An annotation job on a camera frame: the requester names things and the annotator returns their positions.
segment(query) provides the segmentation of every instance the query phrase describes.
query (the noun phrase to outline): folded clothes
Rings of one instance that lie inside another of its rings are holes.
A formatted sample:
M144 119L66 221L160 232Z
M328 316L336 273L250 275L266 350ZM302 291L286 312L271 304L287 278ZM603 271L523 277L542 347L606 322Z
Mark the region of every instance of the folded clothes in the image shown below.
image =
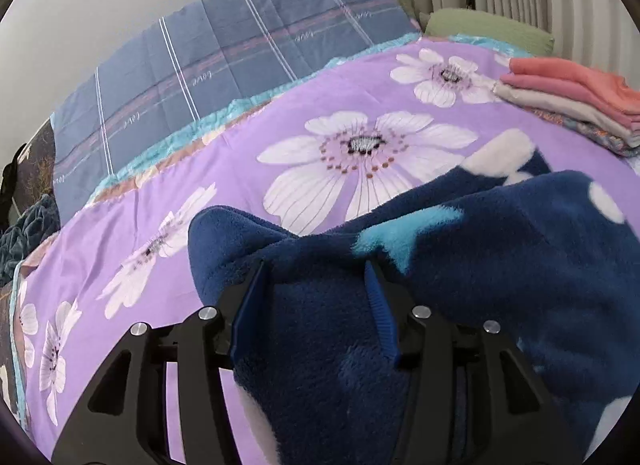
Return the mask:
M598 97L588 87L574 81L543 77L540 75L517 75L508 73L502 75L500 80L510 86L552 93L560 97L584 102L603 112L606 116L619 122L632 131L640 130L640 115L628 115L615 109L612 105Z
M542 91L522 90L502 83L495 85L494 92L501 99L520 106L521 108L539 108L562 113L581 122L591 122L591 124L596 125L600 129L623 138L630 148L640 146L640 133L633 132L615 120L610 119L603 112L583 102L551 95L550 93L544 93Z
M530 111L534 115L539 116L541 119L547 122L557 124L558 126L563 126L568 130L575 131L576 133L581 134L583 137L587 137L590 140L593 140L596 144L608 149L610 152L618 156L631 158L633 156L640 155L640 147L630 148L628 145L626 145L625 140L617 137L616 135L612 135L609 132L601 130L594 124L574 120L567 115L562 115L562 113L554 113L552 111L539 110L535 108L526 109L527 111Z
M513 58L510 68L516 74L540 75L580 83L615 109L631 115L640 114L640 92L627 86L625 78L620 75L556 57Z

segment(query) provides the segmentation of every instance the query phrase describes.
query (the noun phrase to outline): floral bedsheet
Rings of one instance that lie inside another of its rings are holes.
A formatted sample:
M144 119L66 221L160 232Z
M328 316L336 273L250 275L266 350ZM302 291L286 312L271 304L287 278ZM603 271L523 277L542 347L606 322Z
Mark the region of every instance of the floral bedsheet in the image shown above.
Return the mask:
M227 204L299 235L323 232L434 180L517 128L555 171L576 169L602 182L640 232L633 170L497 99L492 87L506 71L494 52L425 39L346 62L76 214L20 283L20 304L33 306L26 403L37 445L51 455L84 387L129 326L177 323L201 307L186 246L190 221L204 207ZM510 182L527 178L518 172ZM171 378L170 446L180 459ZM251 410L250 398L228 374L223 386L243 462L265 464L241 408Z

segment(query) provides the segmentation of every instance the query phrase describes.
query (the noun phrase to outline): metal bolt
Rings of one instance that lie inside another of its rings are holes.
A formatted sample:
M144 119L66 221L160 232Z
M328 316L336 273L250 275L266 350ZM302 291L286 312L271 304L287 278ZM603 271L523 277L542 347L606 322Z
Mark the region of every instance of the metal bolt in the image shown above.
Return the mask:
M137 322L131 327L129 331L133 336L138 337L140 335L144 335L148 328L149 326L147 326L145 322Z
M202 320L213 319L218 314L218 311L213 306L205 306L198 312L198 317Z
M482 324L482 327L484 328L484 331L492 335L500 333L500 323L497 320L485 321L485 323Z
M431 308L428 306L414 306L411 313L417 319L428 319L431 317Z

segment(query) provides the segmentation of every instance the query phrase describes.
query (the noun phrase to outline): pink towel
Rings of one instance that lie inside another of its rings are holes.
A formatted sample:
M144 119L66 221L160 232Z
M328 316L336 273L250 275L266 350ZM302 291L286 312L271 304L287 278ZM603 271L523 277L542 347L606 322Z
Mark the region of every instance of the pink towel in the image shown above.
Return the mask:
M542 77L540 75L516 75L514 73L501 76L500 81L515 88L543 91L545 93L551 93L552 95L567 97L568 99L590 104L626 128L633 131L640 131L640 115L627 115L618 111L598 97L588 87L578 84L577 82Z
M625 78L587 68L556 57L512 58L511 71L519 75L540 75L577 82L625 114L640 114L640 92L626 85Z

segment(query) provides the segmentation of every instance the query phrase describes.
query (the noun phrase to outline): dark blanket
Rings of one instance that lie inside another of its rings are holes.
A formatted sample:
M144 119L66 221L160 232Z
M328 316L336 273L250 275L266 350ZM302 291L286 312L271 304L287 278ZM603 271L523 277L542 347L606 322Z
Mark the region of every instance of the dark blanket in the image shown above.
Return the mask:
M18 262L59 230L60 215L56 202L48 194L43 194L0 238L0 286L14 278Z
M27 144L20 146L14 159L2 171L2 187L0 188L0 233L9 228L9 211L12 206L15 186L18 182L18 157Z
M236 381L266 415L283 465L390 462L408 377L380 347L363 282L370 257L451 321L499 321L584 451L604 407L633 394L640 243L602 187L549 173L522 136L505 132L322 235L299 238L226 207L195 217L189 254L204 304L258 258L270 264L273 289Z

